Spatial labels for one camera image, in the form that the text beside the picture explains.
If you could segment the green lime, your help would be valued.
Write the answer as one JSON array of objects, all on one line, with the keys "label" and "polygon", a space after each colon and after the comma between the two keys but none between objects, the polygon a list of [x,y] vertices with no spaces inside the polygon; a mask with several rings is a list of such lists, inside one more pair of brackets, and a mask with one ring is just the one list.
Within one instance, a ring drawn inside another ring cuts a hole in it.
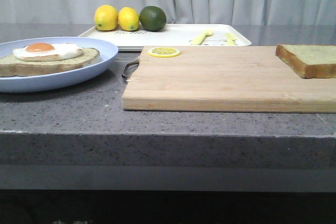
[{"label": "green lime", "polygon": [[146,6],[140,12],[140,23],[149,31],[160,31],[166,25],[166,14],[157,6]]}]

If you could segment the fried egg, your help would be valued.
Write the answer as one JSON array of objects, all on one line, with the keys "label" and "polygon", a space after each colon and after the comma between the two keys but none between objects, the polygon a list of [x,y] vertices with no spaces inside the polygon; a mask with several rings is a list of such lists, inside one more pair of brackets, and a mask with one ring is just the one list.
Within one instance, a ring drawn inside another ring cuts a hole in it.
[{"label": "fried egg", "polygon": [[17,59],[23,61],[58,61],[81,56],[83,49],[70,43],[37,42],[24,48],[13,49],[13,54]]}]

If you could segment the left yellow lemon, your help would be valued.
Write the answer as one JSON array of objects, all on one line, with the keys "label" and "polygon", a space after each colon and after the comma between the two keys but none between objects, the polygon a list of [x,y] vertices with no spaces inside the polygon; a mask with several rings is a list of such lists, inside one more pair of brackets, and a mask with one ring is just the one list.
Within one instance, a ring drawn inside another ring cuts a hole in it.
[{"label": "left yellow lemon", "polygon": [[111,5],[102,5],[96,9],[94,22],[97,30],[114,30],[118,25],[118,10]]}]

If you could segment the white bear tray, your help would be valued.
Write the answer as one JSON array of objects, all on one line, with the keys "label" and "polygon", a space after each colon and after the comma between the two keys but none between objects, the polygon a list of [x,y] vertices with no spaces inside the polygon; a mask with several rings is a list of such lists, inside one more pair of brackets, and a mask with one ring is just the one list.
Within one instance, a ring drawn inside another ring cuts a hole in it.
[{"label": "white bear tray", "polygon": [[227,34],[235,36],[236,46],[251,45],[251,42],[236,29],[224,24],[167,24],[157,32],[147,31],[142,27],[137,31],[125,31],[120,28],[99,31],[92,27],[79,36],[111,42],[120,51],[141,51],[144,46],[189,46],[193,39],[208,29],[212,30],[213,34],[203,40],[203,46],[227,46]]}]

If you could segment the bread slice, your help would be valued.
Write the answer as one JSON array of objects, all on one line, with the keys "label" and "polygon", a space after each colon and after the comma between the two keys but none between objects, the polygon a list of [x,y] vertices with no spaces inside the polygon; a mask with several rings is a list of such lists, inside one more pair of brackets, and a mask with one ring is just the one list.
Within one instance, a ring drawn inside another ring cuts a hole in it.
[{"label": "bread slice", "polygon": [[335,78],[335,46],[280,44],[276,56],[301,78]]},{"label": "bread slice", "polygon": [[1,77],[31,77],[60,73],[99,62],[100,52],[96,48],[84,48],[81,56],[57,61],[24,61],[10,54],[1,58]]}]

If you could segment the wooden cutting board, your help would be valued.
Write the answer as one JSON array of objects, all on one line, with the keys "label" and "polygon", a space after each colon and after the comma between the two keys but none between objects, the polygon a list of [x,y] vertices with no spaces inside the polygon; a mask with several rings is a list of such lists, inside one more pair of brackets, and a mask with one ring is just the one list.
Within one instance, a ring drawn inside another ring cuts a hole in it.
[{"label": "wooden cutting board", "polygon": [[274,46],[182,46],[171,58],[148,51],[122,95],[126,110],[335,112],[335,80],[299,77]]}]

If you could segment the yellow lemon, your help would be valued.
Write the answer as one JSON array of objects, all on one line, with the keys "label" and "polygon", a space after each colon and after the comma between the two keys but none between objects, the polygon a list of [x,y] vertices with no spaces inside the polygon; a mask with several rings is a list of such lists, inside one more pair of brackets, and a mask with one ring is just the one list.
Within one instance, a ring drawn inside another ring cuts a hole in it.
[{"label": "yellow lemon", "polygon": [[114,30],[118,25],[118,10],[111,5],[102,5],[96,9],[94,22],[97,30]]},{"label": "yellow lemon", "polygon": [[138,12],[131,7],[123,7],[118,13],[120,27],[125,31],[135,31],[139,28]]}]

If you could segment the lemon slice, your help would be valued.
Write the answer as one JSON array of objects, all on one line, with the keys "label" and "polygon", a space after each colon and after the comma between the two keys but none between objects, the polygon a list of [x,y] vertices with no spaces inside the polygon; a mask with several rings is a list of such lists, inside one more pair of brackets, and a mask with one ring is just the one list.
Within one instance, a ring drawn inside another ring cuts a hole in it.
[{"label": "lemon slice", "polygon": [[159,58],[171,58],[181,54],[181,51],[177,48],[171,47],[155,47],[148,50],[148,54],[153,57]]}]

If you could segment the right yellow lemon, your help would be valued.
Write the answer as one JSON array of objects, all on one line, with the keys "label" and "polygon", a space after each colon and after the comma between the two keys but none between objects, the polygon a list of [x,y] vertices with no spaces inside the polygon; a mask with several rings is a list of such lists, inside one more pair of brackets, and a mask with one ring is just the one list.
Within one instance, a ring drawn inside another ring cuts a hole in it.
[{"label": "right yellow lemon", "polygon": [[118,13],[120,27],[125,31],[135,31],[139,28],[138,12],[131,7],[123,7]]}]

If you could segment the blue round plate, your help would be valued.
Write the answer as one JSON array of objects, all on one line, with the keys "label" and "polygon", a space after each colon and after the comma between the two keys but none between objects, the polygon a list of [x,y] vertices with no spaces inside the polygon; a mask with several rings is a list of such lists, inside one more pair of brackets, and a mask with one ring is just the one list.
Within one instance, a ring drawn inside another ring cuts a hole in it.
[{"label": "blue round plate", "polygon": [[47,91],[75,85],[90,80],[110,68],[118,54],[118,47],[108,41],[86,37],[44,37],[1,44],[1,57],[12,53],[15,48],[46,42],[60,44],[69,42],[84,48],[96,48],[100,52],[100,62],[80,69],[32,77],[1,77],[1,93],[25,93]]}]

